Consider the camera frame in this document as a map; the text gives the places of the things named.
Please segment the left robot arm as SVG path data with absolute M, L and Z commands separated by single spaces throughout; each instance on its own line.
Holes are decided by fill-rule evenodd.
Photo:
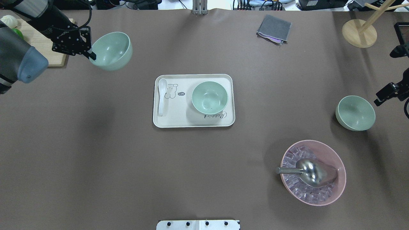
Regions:
M 70 22 L 52 0 L 2 0 L 1 7 L 12 10 L 50 39 L 53 51 L 96 60 L 88 23 L 77 26 Z M 4 22 L 0 29 L 0 58 L 1 94 L 5 94 L 16 81 L 31 83 L 49 65 L 47 58 Z

